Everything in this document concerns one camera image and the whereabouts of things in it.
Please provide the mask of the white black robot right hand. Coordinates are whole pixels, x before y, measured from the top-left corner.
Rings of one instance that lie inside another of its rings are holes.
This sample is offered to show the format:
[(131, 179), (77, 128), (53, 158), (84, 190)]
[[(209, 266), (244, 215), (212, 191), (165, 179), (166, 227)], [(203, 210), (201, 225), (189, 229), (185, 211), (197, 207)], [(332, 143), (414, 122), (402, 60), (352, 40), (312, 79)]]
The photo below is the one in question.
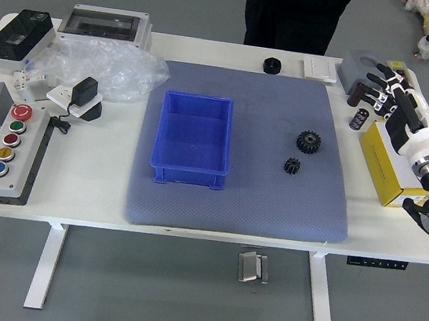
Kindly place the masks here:
[(371, 72), (366, 77), (379, 87), (360, 85), (361, 99), (385, 120), (395, 152), (408, 160), (416, 175), (423, 176), (429, 172), (429, 104), (399, 73), (384, 64), (376, 68), (382, 77)]

